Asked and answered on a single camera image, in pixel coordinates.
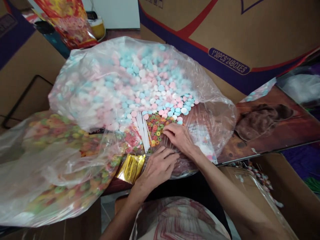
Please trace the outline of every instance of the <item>white wall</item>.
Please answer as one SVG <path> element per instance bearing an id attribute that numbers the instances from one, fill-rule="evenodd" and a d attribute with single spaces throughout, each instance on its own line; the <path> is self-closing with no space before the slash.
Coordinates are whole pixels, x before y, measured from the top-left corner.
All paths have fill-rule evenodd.
<path id="1" fill-rule="evenodd" d="M 140 28 L 138 0 L 92 0 L 95 12 L 102 17 L 105 28 Z M 31 5 L 43 12 L 34 2 Z M 91 11 L 91 1 L 82 0 L 84 9 Z"/>

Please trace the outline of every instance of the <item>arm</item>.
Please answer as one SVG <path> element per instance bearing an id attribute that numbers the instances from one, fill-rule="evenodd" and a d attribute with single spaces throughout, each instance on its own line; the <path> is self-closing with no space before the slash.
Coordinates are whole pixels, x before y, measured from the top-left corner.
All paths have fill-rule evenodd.
<path id="1" fill-rule="evenodd" d="M 207 157 L 192 143 L 187 129 L 169 124 L 163 132 L 199 168 L 242 239 L 287 239 Z"/>
<path id="2" fill-rule="evenodd" d="M 144 200 L 153 189 L 170 178 L 178 158 L 178 154 L 165 147 L 160 147 L 149 157 L 146 168 L 132 187 L 126 203 L 104 230 L 100 240 L 129 239 Z"/>

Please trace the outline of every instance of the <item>patterned clothing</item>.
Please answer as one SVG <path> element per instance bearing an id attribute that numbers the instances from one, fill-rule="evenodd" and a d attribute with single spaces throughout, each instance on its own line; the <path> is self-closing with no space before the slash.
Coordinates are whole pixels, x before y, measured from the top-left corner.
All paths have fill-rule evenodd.
<path id="1" fill-rule="evenodd" d="M 183 197 L 144 203 L 131 240 L 231 239 L 221 222 L 202 204 Z"/>

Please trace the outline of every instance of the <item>hand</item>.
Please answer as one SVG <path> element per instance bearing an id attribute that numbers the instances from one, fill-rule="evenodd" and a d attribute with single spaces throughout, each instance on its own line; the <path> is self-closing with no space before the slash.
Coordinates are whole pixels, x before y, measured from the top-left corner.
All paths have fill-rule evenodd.
<path id="1" fill-rule="evenodd" d="M 163 128 L 165 134 L 182 153 L 184 153 L 191 160 L 195 160 L 193 154 L 199 152 L 200 149 L 193 144 L 193 141 L 188 133 L 188 130 L 176 123 L 170 123 Z"/>
<path id="2" fill-rule="evenodd" d="M 153 189 L 170 178 L 178 158 L 179 154 L 175 153 L 174 150 L 161 146 L 149 157 L 146 168 L 134 186 L 138 186 L 148 195 Z"/>

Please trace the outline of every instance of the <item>yellow container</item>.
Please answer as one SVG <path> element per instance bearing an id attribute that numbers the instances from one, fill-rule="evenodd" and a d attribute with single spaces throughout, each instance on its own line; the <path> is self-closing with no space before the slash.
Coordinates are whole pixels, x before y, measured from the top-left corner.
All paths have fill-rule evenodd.
<path id="1" fill-rule="evenodd" d="M 104 28 L 103 20 L 100 16 L 96 20 L 89 20 L 89 24 L 92 29 L 93 36 L 97 40 L 105 36 L 106 29 Z"/>

